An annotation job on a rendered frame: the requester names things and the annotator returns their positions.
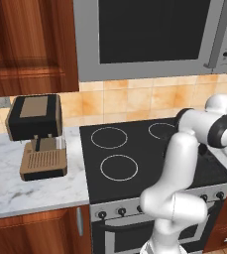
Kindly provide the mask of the grey wall socket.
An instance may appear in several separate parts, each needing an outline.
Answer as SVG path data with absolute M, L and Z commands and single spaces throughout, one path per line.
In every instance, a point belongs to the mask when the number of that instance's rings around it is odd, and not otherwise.
M 9 97 L 0 97 L 0 108 L 9 108 L 11 101 Z

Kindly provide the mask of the black oven door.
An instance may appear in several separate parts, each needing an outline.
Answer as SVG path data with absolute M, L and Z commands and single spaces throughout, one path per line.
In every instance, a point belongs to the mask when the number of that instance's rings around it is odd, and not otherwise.
M 212 229 L 195 234 L 184 230 L 178 238 L 180 245 L 187 253 L 201 254 Z M 91 223 L 91 232 L 93 254 L 138 254 L 151 237 L 153 229 L 151 233 L 145 228 L 136 231 L 108 232 Z

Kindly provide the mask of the brown wooden base cupboard door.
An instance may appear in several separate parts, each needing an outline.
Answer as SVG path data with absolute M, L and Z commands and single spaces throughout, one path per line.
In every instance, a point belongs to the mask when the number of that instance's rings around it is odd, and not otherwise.
M 83 236 L 76 225 L 78 207 Z M 91 254 L 89 205 L 1 218 L 0 254 Z

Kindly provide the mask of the black and tan coffee machine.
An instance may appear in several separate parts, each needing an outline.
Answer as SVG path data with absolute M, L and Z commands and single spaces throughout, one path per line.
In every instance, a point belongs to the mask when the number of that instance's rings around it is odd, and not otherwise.
M 17 96 L 5 125 L 11 141 L 28 140 L 20 166 L 24 182 L 66 175 L 66 142 L 58 94 Z

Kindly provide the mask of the brown wooden wall cupboard door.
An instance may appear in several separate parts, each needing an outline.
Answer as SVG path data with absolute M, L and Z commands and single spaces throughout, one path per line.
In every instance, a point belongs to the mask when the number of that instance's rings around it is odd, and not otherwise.
M 0 96 L 77 90 L 73 0 L 0 0 Z

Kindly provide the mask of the black hob stove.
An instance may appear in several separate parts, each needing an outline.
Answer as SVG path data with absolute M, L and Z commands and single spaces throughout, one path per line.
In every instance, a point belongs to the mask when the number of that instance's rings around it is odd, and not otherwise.
M 83 126 L 79 131 L 90 205 L 139 199 L 160 178 L 167 143 L 175 133 L 171 118 Z M 220 191 L 223 199 L 216 196 Z M 205 148 L 198 152 L 187 192 L 207 194 L 207 202 L 227 197 L 227 170 Z

